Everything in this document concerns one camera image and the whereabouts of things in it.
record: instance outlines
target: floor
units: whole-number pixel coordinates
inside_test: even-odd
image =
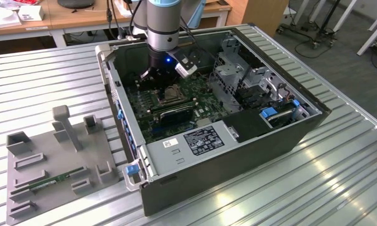
[[[291,7],[298,10],[303,0],[291,0]],[[312,7],[318,0],[311,0],[304,13],[303,20],[299,25],[307,21]],[[331,9],[331,3],[327,3],[318,17],[318,24],[323,24],[324,17]],[[338,8],[330,27],[334,28],[344,13],[343,8]],[[284,31],[282,35],[276,35],[278,42],[299,57],[302,61],[336,86],[344,94],[377,118],[377,69],[371,63],[371,50],[363,56],[356,52],[362,48],[368,37],[372,35],[367,29],[372,22],[359,15],[351,15],[344,26],[338,33],[339,41],[332,49],[327,51],[318,59],[308,59],[300,56],[296,51],[296,45],[307,41],[308,38],[291,31]],[[318,50],[312,49],[312,45],[302,45],[299,51],[303,55],[316,56],[327,46],[322,46]]]

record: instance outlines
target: power supply label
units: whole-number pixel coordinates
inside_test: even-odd
[[[226,144],[212,126],[184,135],[195,155],[202,155]]]

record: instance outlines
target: aluminum slotted table surface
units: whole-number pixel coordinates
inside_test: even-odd
[[[294,151],[178,206],[144,216],[139,192],[116,185],[19,225],[377,225],[377,120],[263,33],[238,27],[334,109]],[[0,56],[0,225],[6,224],[6,135],[52,130],[51,109],[68,105],[71,122],[103,119],[116,165],[127,163],[95,46]]]

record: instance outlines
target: barcode sticker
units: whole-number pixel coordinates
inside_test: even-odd
[[[179,142],[178,142],[178,139],[176,138],[174,138],[172,140],[167,140],[167,141],[164,141],[164,147],[167,148],[167,147],[172,147],[174,145],[178,145],[179,144]]]
[[[32,30],[44,30],[44,29],[48,29],[48,26],[44,26],[44,27],[28,27],[28,28],[26,28],[26,30],[28,30],[28,31],[32,31]]]

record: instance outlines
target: wooden desk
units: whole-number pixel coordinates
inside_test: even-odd
[[[0,28],[0,40],[14,40],[51,35],[52,29],[48,1],[40,3],[44,9],[43,21],[22,21],[22,25]]]
[[[75,13],[72,10],[59,6],[56,0],[47,0],[50,2],[52,27],[51,31],[58,47],[67,46],[64,41],[64,34],[74,32],[95,31],[108,29],[110,24],[107,21],[107,2],[106,0],[96,0],[94,11],[92,8],[82,9]],[[203,18],[218,17],[218,27],[226,26],[228,12],[231,6],[222,6],[218,2],[210,3],[206,6]],[[128,26],[131,17],[123,17],[116,9],[116,16],[119,26]],[[112,21],[111,28],[116,28],[115,20]]]
[[[43,0],[46,18],[44,21],[23,22],[23,25],[0,29],[0,40],[12,40],[30,37],[51,35],[58,47],[66,47],[64,34],[74,32],[95,31],[108,29],[107,21],[107,1],[96,0],[94,9],[79,9],[72,13],[72,9],[64,8],[58,4],[58,0]],[[203,18],[218,17],[216,26],[226,26],[231,6],[222,6],[218,2],[206,6]],[[120,26],[128,26],[131,17],[123,17],[116,9],[118,22]],[[42,27],[42,30],[27,30]]]

